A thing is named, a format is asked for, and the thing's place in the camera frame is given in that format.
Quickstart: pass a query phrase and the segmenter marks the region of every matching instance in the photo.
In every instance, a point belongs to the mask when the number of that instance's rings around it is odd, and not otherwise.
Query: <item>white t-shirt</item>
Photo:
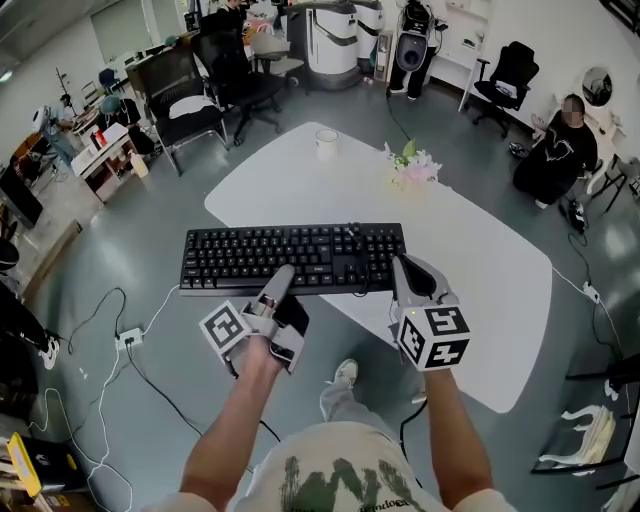
[[[417,484],[394,441],[351,422],[314,425],[288,437],[254,469],[236,512],[447,512]],[[216,512],[204,498],[178,493],[144,512]],[[469,496],[454,512],[515,512],[502,494]]]

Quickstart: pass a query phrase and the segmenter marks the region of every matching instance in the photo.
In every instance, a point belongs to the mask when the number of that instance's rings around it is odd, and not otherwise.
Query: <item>forearm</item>
[[[493,487],[491,466],[450,370],[425,373],[433,469],[446,507]]]
[[[247,365],[214,424],[194,447],[180,490],[207,499],[223,511],[249,463],[262,412],[277,371]]]

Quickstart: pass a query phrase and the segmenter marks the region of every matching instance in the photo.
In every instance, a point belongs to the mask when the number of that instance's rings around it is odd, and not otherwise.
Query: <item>hand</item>
[[[274,377],[282,370],[282,363],[269,350],[269,340],[251,336],[245,353],[244,372],[267,372]]]

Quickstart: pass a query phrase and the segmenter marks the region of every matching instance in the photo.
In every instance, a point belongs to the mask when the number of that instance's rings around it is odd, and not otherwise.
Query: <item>white cylinder machine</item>
[[[304,2],[287,10],[289,56],[302,59],[314,86],[337,90],[360,79],[356,8],[349,2]]]
[[[358,66],[363,73],[372,73],[375,56],[371,54],[378,42],[378,35],[384,28],[384,11],[378,0],[350,0],[358,11]]]

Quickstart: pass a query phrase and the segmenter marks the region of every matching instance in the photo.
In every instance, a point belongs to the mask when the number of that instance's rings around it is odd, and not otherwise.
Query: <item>flower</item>
[[[398,156],[391,152],[389,144],[384,143],[383,154],[393,162],[393,167],[400,178],[410,182],[438,181],[438,172],[442,164],[433,161],[433,157],[425,150],[416,150],[415,139],[410,140]]]

